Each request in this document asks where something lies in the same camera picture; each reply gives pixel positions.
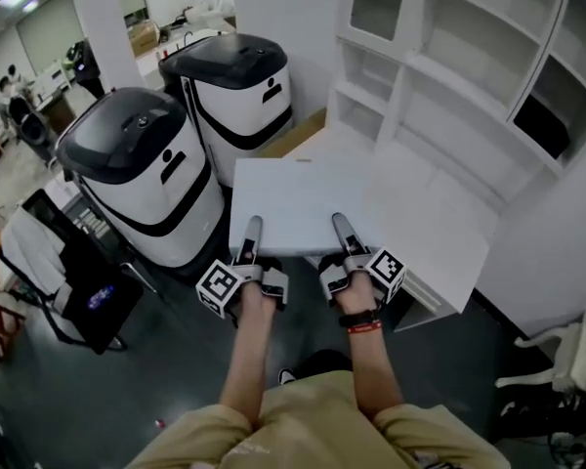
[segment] desk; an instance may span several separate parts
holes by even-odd
[[[488,254],[488,240],[454,208],[420,185],[405,165],[396,168],[395,154],[375,154],[363,138],[322,128],[323,120],[324,112],[315,114],[265,148],[261,156],[371,159],[373,192],[385,197],[374,200],[380,235],[407,265],[403,288],[421,304],[397,329],[462,313]],[[235,248],[234,239],[230,240],[230,247]]]
[[[63,130],[76,119],[76,115],[71,110],[61,89],[54,91],[50,97],[44,99],[35,109],[48,119],[50,127],[57,135],[62,134]]]

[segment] beige shirt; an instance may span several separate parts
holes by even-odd
[[[510,469],[492,445],[444,406],[394,406],[370,422],[356,408],[352,374],[335,371],[267,391],[256,431],[245,416],[223,405],[187,413],[128,468],[414,469],[435,461],[463,469]]]

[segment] hand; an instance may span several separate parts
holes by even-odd
[[[350,286],[335,293],[334,298],[346,315],[377,309],[373,297],[371,277],[365,271],[354,271],[350,279]]]
[[[271,321],[275,299],[264,295],[258,282],[250,281],[241,287],[241,308],[244,316]]]

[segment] forearm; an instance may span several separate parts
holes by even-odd
[[[380,329],[350,334],[358,409],[369,419],[403,403]]]
[[[258,423],[265,391],[265,359],[272,318],[260,308],[244,308],[234,339],[230,368],[219,403]]]

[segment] sneaker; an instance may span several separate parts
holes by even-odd
[[[288,384],[289,382],[294,382],[295,380],[295,375],[293,375],[293,372],[288,368],[283,368],[277,375],[277,381],[280,383],[280,386]]]

